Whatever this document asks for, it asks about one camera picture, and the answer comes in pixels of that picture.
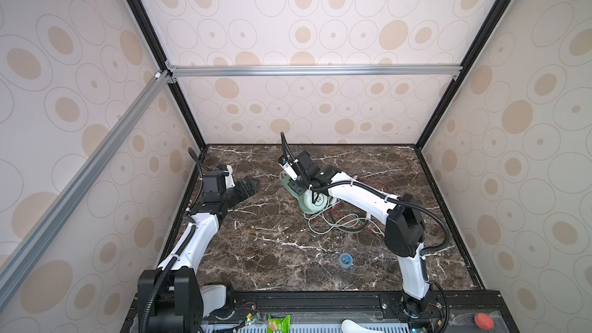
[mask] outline patterned wall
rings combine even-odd
[[[165,86],[0,314],[1,333],[119,332],[163,247],[195,145]]]
[[[494,1],[143,0],[179,65],[458,63]]]
[[[123,0],[0,0],[0,264],[155,69]]]
[[[592,321],[592,0],[516,0],[425,148],[520,331]]]
[[[208,143],[415,143],[452,76],[180,78]]]

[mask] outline green snack packet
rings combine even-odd
[[[290,330],[290,315],[284,319],[272,319],[270,318],[267,323],[267,333],[282,332],[288,333]]]

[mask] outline black frame post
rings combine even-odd
[[[127,0],[127,3],[129,5],[129,9],[131,9],[132,14],[134,14],[134,17],[136,18],[138,27],[144,34],[144,39],[146,39],[146,42],[150,47],[150,51],[154,55],[158,67],[161,70],[166,70],[169,75],[172,75],[167,66],[167,55],[162,49],[160,41],[158,40],[158,36],[156,35],[156,31],[154,31],[154,27],[152,26],[144,5],[142,4],[142,0]],[[189,131],[191,131],[191,135],[193,135],[199,150],[205,151],[207,149],[207,145],[205,143],[204,137],[199,131],[193,114],[191,114],[191,111],[189,110],[189,104],[181,92],[181,87],[174,78],[173,80],[174,83],[169,84],[169,88],[175,98],[175,102],[177,102],[177,105],[181,110],[181,114],[183,115],[183,118],[185,118],[185,122],[187,122]]]
[[[469,48],[467,54],[462,60],[461,73],[458,75],[456,79],[450,82],[450,85],[448,85],[448,89],[446,90],[446,92],[444,92],[442,99],[440,99],[440,103],[438,103],[438,106],[434,110],[432,117],[430,117],[430,121],[427,122],[425,129],[421,133],[421,136],[419,137],[419,140],[416,143],[416,146],[419,151],[423,149],[423,147],[427,143],[427,140],[432,135],[432,132],[436,129],[438,122],[446,112],[446,109],[448,108],[452,99],[454,98],[456,91],[461,86],[464,79],[467,77],[467,74],[470,72],[473,64],[477,61],[479,54],[485,47],[485,44],[489,40],[489,37],[493,33],[493,30],[499,23],[501,17],[504,15],[504,12],[506,11],[508,5],[510,5],[511,2],[512,0],[495,0],[495,3],[493,3],[491,11],[489,11],[489,14],[485,18],[483,25],[481,26],[479,32],[477,33],[477,36],[475,37],[475,40],[473,40],[471,47]]]

